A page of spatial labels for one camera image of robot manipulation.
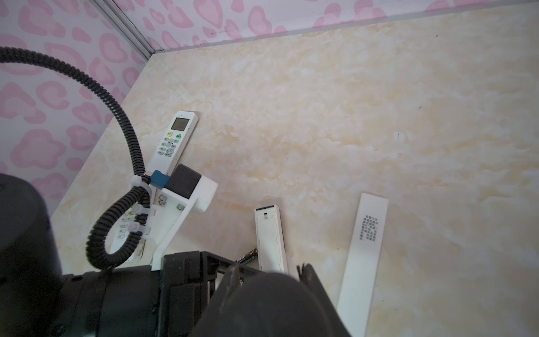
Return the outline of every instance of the pink patterned wall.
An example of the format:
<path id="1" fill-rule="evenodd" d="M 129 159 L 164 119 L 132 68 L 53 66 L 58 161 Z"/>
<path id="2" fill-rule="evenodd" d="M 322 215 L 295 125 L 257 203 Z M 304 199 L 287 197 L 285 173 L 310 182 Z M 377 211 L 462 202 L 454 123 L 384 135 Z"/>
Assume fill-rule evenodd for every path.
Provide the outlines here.
<path id="1" fill-rule="evenodd" d="M 66 61 L 119 102 L 145 62 L 84 0 L 0 0 L 0 45 Z M 53 213 L 112 119 L 88 89 L 30 65 L 0 65 L 0 173 L 30 181 Z"/>
<path id="2" fill-rule="evenodd" d="M 114 0 L 155 50 L 267 37 L 503 0 Z"/>

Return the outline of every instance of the black cylinder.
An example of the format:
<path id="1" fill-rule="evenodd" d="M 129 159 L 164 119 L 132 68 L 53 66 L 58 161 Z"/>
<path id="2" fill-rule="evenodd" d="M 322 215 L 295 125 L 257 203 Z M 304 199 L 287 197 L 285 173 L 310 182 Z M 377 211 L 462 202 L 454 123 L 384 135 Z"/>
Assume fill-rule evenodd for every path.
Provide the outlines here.
<path id="1" fill-rule="evenodd" d="M 61 287 L 45 202 L 24 180 L 0 174 L 0 336 L 43 335 Z"/>

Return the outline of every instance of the remote control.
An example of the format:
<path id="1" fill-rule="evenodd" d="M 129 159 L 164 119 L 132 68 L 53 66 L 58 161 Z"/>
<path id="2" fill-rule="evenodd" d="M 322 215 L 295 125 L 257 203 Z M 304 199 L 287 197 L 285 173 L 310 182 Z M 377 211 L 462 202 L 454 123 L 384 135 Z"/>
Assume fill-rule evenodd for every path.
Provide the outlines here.
<path id="1" fill-rule="evenodd" d="M 163 174 L 170 175 L 176 167 L 176 164 L 178 164 L 179 157 L 182 155 L 183 149 L 185 148 L 197 121 L 198 117 L 194 112 L 178 111 L 170 121 L 164 135 L 161 137 L 154 155 L 151 157 L 151 160 L 146 167 L 146 171 L 153 172 L 159 170 Z M 154 201 L 154 195 L 150 196 L 150 200 L 151 202 Z M 127 212 L 116 221 L 116 224 L 119 224 L 119 226 L 114 235 L 112 245 L 110 246 L 111 252 L 120 249 L 127 239 L 127 236 L 129 235 L 127 226 L 134 217 L 135 215 L 131 208 L 129 208 Z M 134 258 L 140 259 L 142 257 L 143 249 L 144 240 L 141 240 L 135 252 L 126 262 L 131 262 Z"/>

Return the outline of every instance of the table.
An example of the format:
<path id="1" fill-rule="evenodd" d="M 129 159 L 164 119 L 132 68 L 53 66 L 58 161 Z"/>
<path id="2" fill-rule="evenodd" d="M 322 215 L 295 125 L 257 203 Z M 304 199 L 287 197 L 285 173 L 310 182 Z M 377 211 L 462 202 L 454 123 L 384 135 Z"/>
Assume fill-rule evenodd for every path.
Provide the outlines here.
<path id="1" fill-rule="evenodd" d="M 277 204 L 290 271 L 331 300 L 361 192 L 390 201 L 367 335 L 539 333 L 539 4 L 153 55 L 123 102 L 145 160 L 199 114 L 181 162 L 219 183 L 169 252 L 236 259 Z M 129 185 L 111 122 L 52 216 L 64 272 Z"/>

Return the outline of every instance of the pink spot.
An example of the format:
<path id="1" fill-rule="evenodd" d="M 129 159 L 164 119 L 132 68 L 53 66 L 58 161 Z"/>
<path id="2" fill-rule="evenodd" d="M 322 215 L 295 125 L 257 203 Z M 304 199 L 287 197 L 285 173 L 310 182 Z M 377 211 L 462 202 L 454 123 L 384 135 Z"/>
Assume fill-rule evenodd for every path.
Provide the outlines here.
<path id="1" fill-rule="evenodd" d="M 486 3 L 487 0 L 455 0 L 455 7 L 471 6 Z"/>
<path id="2" fill-rule="evenodd" d="M 90 5 L 87 1 L 84 1 L 84 10 L 86 11 L 86 14 L 93 19 L 97 19 L 99 16 L 92 5 Z"/>
<path id="3" fill-rule="evenodd" d="M 90 89 L 85 86 L 80 87 L 79 94 L 86 99 L 91 100 L 94 98 L 94 94 L 92 93 L 92 91 L 90 91 Z"/>
<path id="4" fill-rule="evenodd" d="M 73 116 L 86 124 L 101 124 L 99 110 L 90 102 L 84 102 L 72 110 Z"/>
<path id="5" fill-rule="evenodd" d="M 243 9 L 244 9 L 243 0 L 233 0 L 232 3 L 230 4 L 230 8 L 236 13 L 243 12 Z"/>
<path id="6" fill-rule="evenodd" d="M 79 14 L 79 3 L 77 0 L 52 0 L 62 11 L 68 14 Z"/>
<path id="7" fill-rule="evenodd" d="M 105 115 L 105 124 L 109 124 L 110 121 L 114 118 L 114 115 L 112 113 L 108 113 Z"/>
<path id="8" fill-rule="evenodd" d="M 69 158 L 66 161 L 67 168 L 72 171 L 80 171 L 83 165 L 84 165 L 84 160 L 82 160 L 81 158 Z"/>
<path id="9" fill-rule="evenodd" d="M 116 79 L 110 68 L 101 61 L 99 57 L 96 57 L 90 63 L 88 67 L 90 76 L 102 85 L 114 84 Z"/>
<path id="10" fill-rule="evenodd" d="M 80 125 L 68 127 L 66 133 L 71 139 L 71 147 L 77 151 L 90 150 L 99 138 L 97 133 L 88 131 L 87 128 Z"/>
<path id="11" fill-rule="evenodd" d="M 163 39 L 165 46 L 167 46 L 170 49 L 177 49 L 177 48 L 182 47 L 182 44 L 174 40 L 174 37 L 172 37 L 172 34 L 166 30 L 164 30 L 163 33 L 161 34 L 161 38 Z"/>
<path id="12" fill-rule="evenodd" d="M 277 28 L 275 28 L 273 33 L 274 34 L 286 34 L 286 33 L 288 33 L 288 31 L 283 26 L 278 26 Z"/>
<path id="13" fill-rule="evenodd" d="M 449 8 L 451 8 L 451 5 L 449 5 L 449 2 L 447 2 L 446 0 L 437 0 L 431 3 L 427 7 L 425 12 L 440 11 L 440 10 L 449 9 Z"/>
<path id="14" fill-rule="evenodd" d="M 135 10 L 135 5 L 131 2 L 131 0 L 114 0 L 114 3 L 118 6 L 118 8 L 120 8 L 122 12 Z"/>
<path id="15" fill-rule="evenodd" d="M 26 43 L 16 36 L 0 34 L 0 45 L 4 47 L 16 47 L 26 49 Z M 29 64 L 2 63 L 0 69 L 13 75 L 37 75 L 43 72 L 43 68 Z"/>
<path id="16" fill-rule="evenodd" d="M 372 0 L 357 0 L 354 4 L 354 13 L 356 16 L 352 21 L 383 19 L 386 17 L 382 9 L 372 7 Z"/>
<path id="17" fill-rule="evenodd" d="M 135 84 L 136 79 L 139 77 L 139 72 L 136 68 L 129 67 L 123 71 L 122 77 L 127 86 L 131 88 Z"/>
<path id="18" fill-rule="evenodd" d="M 60 173 L 51 173 L 45 178 L 37 178 L 30 182 L 41 196 L 58 200 L 63 197 L 67 189 L 67 179 Z"/>
<path id="19" fill-rule="evenodd" d="M 8 6 L 5 4 L 4 0 L 0 0 L 0 17 L 5 18 L 8 14 Z"/>
<path id="20" fill-rule="evenodd" d="M 341 23 L 341 20 L 339 19 L 340 16 L 341 16 L 341 5 L 337 3 L 329 4 L 326 7 L 326 10 L 324 11 L 324 15 L 319 17 L 315 21 L 313 28 L 320 28 L 323 26 L 339 24 Z"/>
<path id="21" fill-rule="evenodd" d="M 207 38 L 212 39 L 215 36 L 217 36 L 217 33 L 212 28 L 202 26 L 202 31 L 204 32 L 204 35 L 206 35 Z"/>
<path id="22" fill-rule="evenodd" d="M 155 22 L 159 23 L 160 25 L 164 25 L 166 22 L 165 17 L 160 12 L 154 11 L 153 8 L 150 9 L 150 15 L 152 18 L 154 18 Z"/>
<path id="23" fill-rule="evenodd" d="M 152 39 L 151 37 L 148 38 L 148 43 L 150 44 L 150 47 L 152 47 L 155 51 L 163 49 L 163 47 L 159 44 L 159 42 Z"/>
<path id="24" fill-rule="evenodd" d="M 101 20 L 101 23 L 103 24 L 103 26 L 105 26 L 106 28 L 109 28 L 109 29 L 112 29 L 112 26 L 106 22 L 105 20 Z"/>
<path id="25" fill-rule="evenodd" d="M 201 18 L 217 28 L 223 26 L 223 9 L 219 0 L 195 0 L 193 6 Z"/>
<path id="26" fill-rule="evenodd" d="M 71 31 L 71 36 L 75 41 L 81 41 L 85 43 L 92 42 L 92 38 L 90 37 L 90 35 L 88 35 L 84 30 L 78 27 L 73 28 L 73 30 Z"/>
<path id="27" fill-rule="evenodd" d="M 36 89 L 36 94 L 50 108 L 63 110 L 69 106 L 69 102 L 64 99 L 67 96 L 66 88 L 56 81 L 40 84 Z"/>
<path id="28" fill-rule="evenodd" d="M 132 50 L 131 51 L 131 58 L 133 59 L 133 61 L 137 62 L 138 64 L 145 64 L 146 62 L 144 62 L 143 59 L 140 58 L 139 54 L 136 53 L 136 51 Z"/>
<path id="29" fill-rule="evenodd" d="M 205 44 L 208 44 L 208 41 L 206 40 L 202 40 L 197 36 L 193 36 L 193 45 L 195 46 L 201 46 L 201 45 L 205 45 Z"/>
<path id="30" fill-rule="evenodd" d="M 142 20 L 144 21 L 144 26 L 146 26 L 146 29 L 148 30 L 155 30 L 154 25 L 151 24 L 150 20 L 148 20 L 147 17 L 143 17 Z"/>
<path id="31" fill-rule="evenodd" d="M 193 21 L 187 17 L 187 14 L 180 7 L 169 6 L 169 21 L 178 28 L 191 28 L 194 26 Z"/>
<path id="32" fill-rule="evenodd" d="M 266 19 L 264 10 L 260 6 L 255 6 L 249 12 L 247 26 L 256 36 L 270 35 L 272 33 L 271 22 Z"/>
<path id="33" fill-rule="evenodd" d="M 28 131 L 11 152 L 10 159 L 17 167 L 36 166 L 52 169 L 58 158 L 66 151 L 66 146 L 52 138 L 49 131 L 34 129 Z"/>
<path id="34" fill-rule="evenodd" d="M 226 20 L 225 32 L 233 40 L 240 40 L 243 38 L 239 32 L 238 25 L 232 20 Z"/>
<path id="35" fill-rule="evenodd" d="M 47 116 L 36 109 L 36 101 L 17 84 L 9 82 L 0 91 L 0 116 L 15 118 L 21 115 L 30 124 L 41 124 Z"/>
<path id="36" fill-rule="evenodd" d="M 45 42 L 43 46 L 45 47 L 45 53 L 47 55 L 56 57 L 57 59 L 62 60 L 65 63 L 69 63 L 72 66 L 81 69 L 82 71 L 86 71 L 86 61 L 84 61 L 82 55 L 79 54 L 75 49 L 65 46 L 63 44 L 56 44 L 50 42 Z"/>
<path id="37" fill-rule="evenodd" d="M 126 95 L 123 92 L 120 92 L 120 89 L 118 87 L 114 87 L 112 89 L 112 97 L 119 103 L 122 104 L 123 100 L 126 99 Z"/>
<path id="38" fill-rule="evenodd" d="M 52 8 L 44 0 L 30 0 L 19 11 L 19 28 L 39 36 L 64 37 L 66 29 L 52 17 Z"/>
<path id="39" fill-rule="evenodd" d="M 122 49 L 119 38 L 111 33 L 101 35 L 99 39 L 99 50 L 104 59 L 112 63 L 127 62 L 127 52 Z"/>

